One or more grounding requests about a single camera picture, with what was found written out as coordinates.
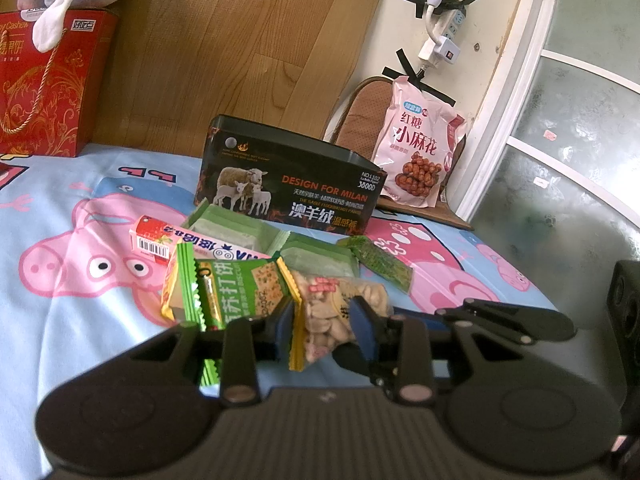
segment rope handle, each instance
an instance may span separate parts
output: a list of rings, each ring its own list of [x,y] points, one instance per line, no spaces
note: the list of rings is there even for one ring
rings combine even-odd
[[[31,112],[29,112],[29,115],[27,115],[27,118],[17,128],[13,128],[13,129],[5,127],[3,122],[0,123],[0,127],[2,127],[2,130],[6,134],[9,134],[9,135],[19,134],[28,126],[29,122],[37,114],[40,113],[40,105],[42,104],[42,96],[44,94],[44,85],[47,82],[47,76],[49,75],[49,70],[53,66],[53,58],[56,56],[56,52],[58,51],[58,47],[60,46],[60,43],[62,43],[62,38],[64,37],[65,32],[66,32],[66,28],[63,28],[62,35],[60,35],[60,41],[51,51],[51,56],[49,56],[49,60],[47,61],[47,65],[44,69],[44,74],[42,74],[42,81],[40,82],[38,93],[36,94],[36,101],[33,103],[33,108],[31,109]],[[0,36],[0,48],[2,47],[2,45],[4,45],[4,43],[8,40],[8,38],[9,38],[9,33],[5,29],[2,31],[2,36]]]

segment power strip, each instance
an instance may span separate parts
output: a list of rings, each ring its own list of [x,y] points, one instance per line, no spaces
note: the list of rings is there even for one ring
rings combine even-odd
[[[453,9],[446,10],[439,16],[431,17],[431,27],[436,36],[444,36],[448,40],[454,41],[460,27],[466,20],[466,10]],[[442,55],[435,51],[436,44],[431,38],[427,38],[418,57],[427,68],[436,68],[442,60]]]

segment blue logo label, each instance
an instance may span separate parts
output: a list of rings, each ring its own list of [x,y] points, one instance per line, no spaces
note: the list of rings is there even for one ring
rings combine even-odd
[[[410,103],[409,101],[405,101],[404,102],[404,108],[406,108],[410,112],[414,112],[416,114],[419,114],[422,111],[422,107],[419,107],[418,105],[414,105],[413,103]]]

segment white wall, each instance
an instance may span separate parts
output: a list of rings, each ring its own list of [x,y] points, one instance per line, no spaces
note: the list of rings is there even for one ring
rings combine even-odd
[[[455,65],[441,62],[437,69],[427,71],[423,80],[455,99],[458,112],[470,119],[478,112],[489,86],[517,3],[518,0],[478,0],[469,6],[467,19],[456,35],[456,43],[462,50],[458,62]],[[415,4],[405,0],[380,0],[360,60],[328,132],[334,130],[348,96],[361,81],[382,75],[385,66],[404,72],[396,50],[404,49],[418,71],[418,52],[427,39],[423,23],[415,17]],[[480,44],[478,52],[474,50],[476,43]]]

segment green snack packet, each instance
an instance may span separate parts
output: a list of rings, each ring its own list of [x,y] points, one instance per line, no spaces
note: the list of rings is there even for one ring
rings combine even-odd
[[[193,244],[177,244],[164,276],[161,297],[162,315],[174,321],[194,322],[203,332],[207,330],[212,326],[212,320],[206,309],[202,307],[200,298],[203,297],[203,293],[200,288],[196,276]],[[219,382],[216,363],[206,359],[200,385],[211,386]]]
[[[340,278],[360,276],[358,261],[348,248],[309,236],[291,233],[280,254],[289,269],[303,274]]]
[[[203,200],[182,224],[197,233],[230,244],[273,256],[283,245],[289,231]]]
[[[366,236],[343,238],[338,240],[337,245],[349,248],[367,269],[389,280],[403,292],[409,293],[414,270],[380,249]]]
[[[288,295],[276,264],[269,260],[197,260],[196,272],[205,321],[224,328],[239,317],[268,316]]]

